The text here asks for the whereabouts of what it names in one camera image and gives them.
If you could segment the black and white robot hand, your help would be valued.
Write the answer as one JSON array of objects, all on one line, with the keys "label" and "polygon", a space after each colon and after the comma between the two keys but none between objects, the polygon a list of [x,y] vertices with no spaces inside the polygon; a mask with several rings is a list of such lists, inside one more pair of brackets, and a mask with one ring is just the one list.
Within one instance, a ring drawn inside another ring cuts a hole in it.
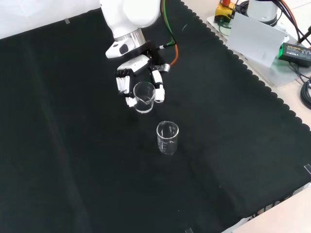
[{"label": "black and white robot hand", "polygon": [[159,54],[160,49],[165,46],[156,47],[152,41],[133,51],[136,57],[121,64],[115,72],[118,91],[124,95],[126,104],[131,108],[137,104],[134,95],[134,78],[142,71],[150,72],[151,83],[155,88],[155,102],[163,103],[165,100],[165,89],[162,79],[163,73],[168,73],[171,65],[164,62]]}]

